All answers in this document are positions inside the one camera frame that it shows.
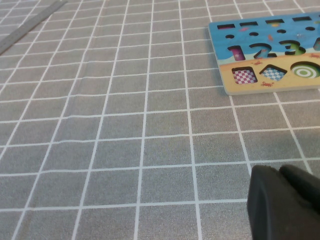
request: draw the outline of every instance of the number 2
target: number 2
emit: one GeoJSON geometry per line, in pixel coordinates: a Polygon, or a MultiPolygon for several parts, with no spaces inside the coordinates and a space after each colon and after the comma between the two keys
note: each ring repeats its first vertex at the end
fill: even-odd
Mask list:
{"type": "Polygon", "coordinates": [[[277,55],[275,53],[270,53],[271,46],[266,43],[255,43],[249,46],[250,48],[260,49],[253,57],[255,59],[266,59],[266,58],[276,58],[277,55]]]}

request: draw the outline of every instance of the gray fabric surface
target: gray fabric surface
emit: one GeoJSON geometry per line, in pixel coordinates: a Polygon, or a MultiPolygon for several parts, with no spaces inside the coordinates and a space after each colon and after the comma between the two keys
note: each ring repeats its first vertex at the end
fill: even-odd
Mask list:
{"type": "MultiPolygon", "coordinates": [[[[54,0],[0,0],[0,39],[54,0]]],[[[318,0],[69,0],[0,56],[1,240],[249,240],[251,167],[320,177],[320,91],[229,97],[210,21],[318,0]]]]}

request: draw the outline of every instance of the wooden puzzle board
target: wooden puzzle board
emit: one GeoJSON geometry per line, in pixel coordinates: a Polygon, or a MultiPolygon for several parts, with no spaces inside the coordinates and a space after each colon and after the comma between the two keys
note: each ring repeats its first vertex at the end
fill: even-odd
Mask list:
{"type": "Polygon", "coordinates": [[[228,95],[320,88],[320,12],[208,28],[228,95]]]}

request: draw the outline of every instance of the metal ruler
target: metal ruler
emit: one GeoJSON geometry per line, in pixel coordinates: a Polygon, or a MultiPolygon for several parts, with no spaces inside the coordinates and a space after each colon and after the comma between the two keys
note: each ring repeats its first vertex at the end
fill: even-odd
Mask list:
{"type": "Polygon", "coordinates": [[[26,35],[31,29],[48,18],[51,14],[53,14],[67,2],[68,1],[55,1],[45,10],[39,12],[36,16],[26,21],[18,29],[14,30],[12,33],[6,36],[2,41],[0,41],[0,55],[8,48],[10,48],[13,44],[15,44],[24,35],[26,35]]]}

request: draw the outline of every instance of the shape puzzle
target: shape puzzle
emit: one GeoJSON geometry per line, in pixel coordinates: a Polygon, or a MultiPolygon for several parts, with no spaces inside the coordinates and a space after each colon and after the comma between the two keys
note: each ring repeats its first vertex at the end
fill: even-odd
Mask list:
{"type": "Polygon", "coordinates": [[[208,27],[228,95],[320,88],[320,12],[208,27]]]}

